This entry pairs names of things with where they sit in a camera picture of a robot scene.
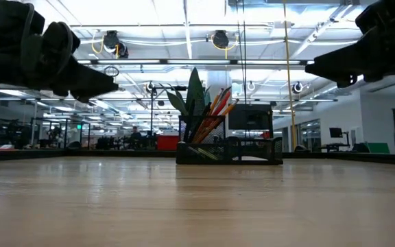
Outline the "green panel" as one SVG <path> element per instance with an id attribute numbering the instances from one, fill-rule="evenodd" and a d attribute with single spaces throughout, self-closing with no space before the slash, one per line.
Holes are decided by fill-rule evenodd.
<path id="1" fill-rule="evenodd" d="M 387 143 L 366 143 L 370 153 L 389 154 L 390 149 Z"/>

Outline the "red box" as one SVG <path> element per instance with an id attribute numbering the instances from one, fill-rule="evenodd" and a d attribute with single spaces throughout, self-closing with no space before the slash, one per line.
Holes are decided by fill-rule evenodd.
<path id="1" fill-rule="evenodd" d="M 176 150 L 179 142 L 178 135 L 158 135 L 156 137 L 156 145 L 158 150 Z"/>

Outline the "black mesh desk organizer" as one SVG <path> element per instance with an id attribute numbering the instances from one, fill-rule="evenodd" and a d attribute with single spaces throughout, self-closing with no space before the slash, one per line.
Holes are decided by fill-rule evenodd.
<path id="1" fill-rule="evenodd" d="M 283 139 L 251 139 L 227 137 L 225 120 L 201 143 L 185 143 L 184 131 L 187 116 L 179 116 L 179 142 L 176 146 L 176 163 L 179 165 L 281 165 L 283 164 Z M 216 161 L 188 149 L 202 148 L 218 157 Z M 266 158 L 269 161 L 242 161 L 242 156 Z"/>

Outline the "orange pencil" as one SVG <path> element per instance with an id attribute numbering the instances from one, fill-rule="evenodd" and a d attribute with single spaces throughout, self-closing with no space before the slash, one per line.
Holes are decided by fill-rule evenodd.
<path id="1" fill-rule="evenodd" d="M 201 123 L 201 126 L 200 126 L 200 128 L 198 129 L 198 131 L 196 133 L 196 138 L 198 138 L 200 136 L 201 131 L 203 131 L 205 129 L 205 125 L 206 125 L 206 121 L 208 119 L 208 116 L 212 115 L 213 110 L 216 107 L 216 105 L 218 104 L 218 101 L 219 101 L 219 99 L 221 97 L 221 94 L 222 94 L 223 90 L 224 90 L 223 88 L 220 89 L 219 93 L 216 95 L 215 99 L 211 103 L 209 110 L 204 115 L 204 118 L 203 118 L 203 121 Z"/>
<path id="2" fill-rule="evenodd" d="M 211 115 L 209 120 L 204 124 L 203 129 L 198 132 L 198 136 L 194 138 L 193 143 L 201 143 L 207 136 L 218 127 L 218 125 L 225 120 L 225 116 L 228 115 L 237 105 L 237 100 L 234 104 L 230 104 L 227 109 L 220 115 Z"/>

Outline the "green snake plant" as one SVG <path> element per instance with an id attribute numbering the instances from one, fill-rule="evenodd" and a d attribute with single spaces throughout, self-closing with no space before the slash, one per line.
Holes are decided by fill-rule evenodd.
<path id="1" fill-rule="evenodd" d="M 189 83 L 186 89 L 187 96 L 185 99 L 176 87 L 170 86 L 170 89 L 173 91 L 173 93 L 167 92 L 168 100 L 170 104 L 176 110 L 179 110 L 183 116 L 187 116 L 189 114 L 191 101 L 193 99 L 195 100 L 195 109 L 193 115 L 196 113 L 200 114 L 204 110 L 205 106 L 209 103 L 207 97 L 208 92 L 204 89 L 196 68 L 193 68 L 191 71 Z"/>

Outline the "black metal table frame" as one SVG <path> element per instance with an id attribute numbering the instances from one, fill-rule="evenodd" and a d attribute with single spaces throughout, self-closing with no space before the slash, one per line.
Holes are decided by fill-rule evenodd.
<path id="1" fill-rule="evenodd" d="M 117 150 L 0 150 L 0 161 L 57 158 L 64 156 L 82 157 L 137 157 L 137 158 L 174 158 L 175 151 L 117 151 Z M 395 165 L 395 154 L 368 154 L 358 152 L 299 153 L 283 152 L 283 159 L 336 159 L 369 163 Z"/>

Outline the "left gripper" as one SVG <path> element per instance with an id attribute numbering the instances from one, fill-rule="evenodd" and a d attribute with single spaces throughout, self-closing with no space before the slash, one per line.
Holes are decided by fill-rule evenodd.
<path id="1" fill-rule="evenodd" d="M 0 84 L 52 90 L 84 104 L 92 95 L 119 88 L 113 77 L 73 57 L 80 39 L 66 23 L 44 26 L 45 18 L 33 4 L 0 0 Z"/>

